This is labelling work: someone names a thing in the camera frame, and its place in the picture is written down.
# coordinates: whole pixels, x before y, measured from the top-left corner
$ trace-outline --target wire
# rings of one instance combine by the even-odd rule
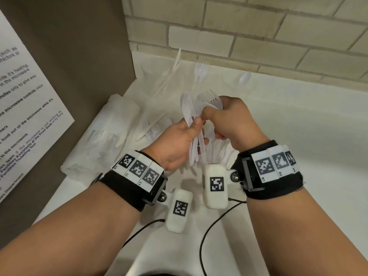
[[[209,226],[208,230],[205,232],[205,235],[202,238],[202,241],[200,242],[200,266],[202,268],[202,272],[204,274],[204,276],[207,276],[207,273],[205,271],[205,268],[203,266],[203,261],[202,261],[202,247],[203,247],[203,242],[205,241],[205,238],[209,232],[209,230],[219,221],[221,220],[227,213],[229,213],[231,210],[233,210],[235,207],[241,205],[241,204],[246,204],[246,200],[245,201],[241,201],[241,200],[237,200],[237,199],[233,199],[233,198],[229,198],[228,200],[230,201],[236,201],[239,202],[238,204],[234,205],[233,207],[231,207],[230,209],[228,209],[225,213],[223,213],[216,221],[214,221],[212,223],[212,225]]]
[[[129,241],[131,241],[134,237],[136,237],[136,235],[138,234],[138,233],[140,233],[142,230],[144,230],[146,227],[149,227],[150,225],[152,225],[152,224],[154,224],[154,223],[156,223],[156,222],[165,222],[165,219],[157,219],[157,220],[154,220],[154,221],[152,221],[152,222],[150,222],[150,223],[148,223],[147,225],[145,225],[144,227],[142,227],[139,231],[137,231],[135,234],[133,234],[133,236],[131,237],[131,238],[129,238],[125,243],[124,243],[124,245],[122,246],[122,249],[124,248],[124,246],[125,245],[127,245],[127,243],[129,242]]]

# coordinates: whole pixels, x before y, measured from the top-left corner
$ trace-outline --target printed notice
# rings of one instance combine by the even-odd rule
[[[73,118],[0,11],[0,202]]]

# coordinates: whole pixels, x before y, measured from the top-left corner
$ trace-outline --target black and white square code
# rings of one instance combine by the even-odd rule
[[[143,180],[146,181],[150,185],[154,185],[159,178],[159,174],[153,169],[149,168],[143,176]]]
[[[255,166],[257,167],[261,175],[275,171],[274,166],[271,164],[271,159],[269,157],[255,161]]]
[[[223,177],[210,177],[209,187],[211,192],[223,192],[225,190]]]
[[[274,154],[272,155],[272,158],[274,159],[277,169],[287,167],[289,165],[288,161],[286,160],[284,152]]]
[[[188,208],[188,204],[186,202],[177,200],[175,202],[173,213],[185,217],[187,208]]]
[[[295,165],[297,162],[295,161],[294,157],[292,156],[292,153],[290,151],[286,151],[285,155],[287,159],[289,160],[290,165]]]
[[[140,178],[146,169],[147,166],[144,163],[136,160],[129,171]]]
[[[121,165],[122,167],[128,168],[129,165],[135,160],[134,157],[130,156],[129,154],[126,154],[121,160],[120,162],[118,162],[119,165]]]

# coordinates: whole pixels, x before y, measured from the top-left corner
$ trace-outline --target metal bolt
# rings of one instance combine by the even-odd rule
[[[164,192],[161,192],[160,195],[159,195],[159,198],[157,200],[159,202],[164,202],[167,198],[168,198],[168,196]]]
[[[236,171],[234,171],[231,175],[230,175],[230,179],[233,182],[239,182],[239,175]]]

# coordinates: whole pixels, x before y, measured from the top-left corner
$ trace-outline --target hand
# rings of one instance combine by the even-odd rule
[[[189,128],[186,121],[182,119],[168,127],[142,152],[154,158],[165,170],[174,170],[188,160],[190,143],[201,129],[200,117],[196,117]]]
[[[239,98],[220,97],[224,109],[205,107],[202,119],[214,124],[217,139],[230,139],[231,145],[239,152],[246,151],[268,142],[270,139],[261,131],[251,112]]]

